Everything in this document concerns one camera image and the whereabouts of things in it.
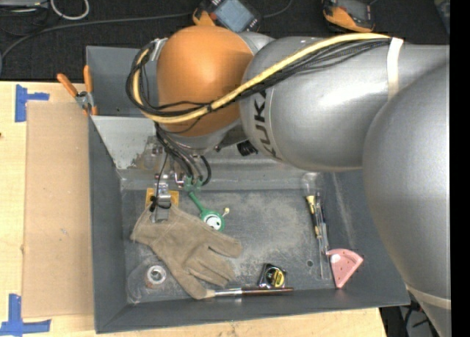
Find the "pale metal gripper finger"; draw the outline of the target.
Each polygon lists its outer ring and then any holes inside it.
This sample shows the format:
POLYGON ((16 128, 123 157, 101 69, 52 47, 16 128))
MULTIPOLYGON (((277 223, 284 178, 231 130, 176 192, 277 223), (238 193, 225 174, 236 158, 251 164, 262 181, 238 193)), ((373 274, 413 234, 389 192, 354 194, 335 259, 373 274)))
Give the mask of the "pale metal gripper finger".
POLYGON ((154 195, 151 196, 150 220, 152 223, 163 222, 169 217, 171 195, 167 182, 158 182, 154 195))

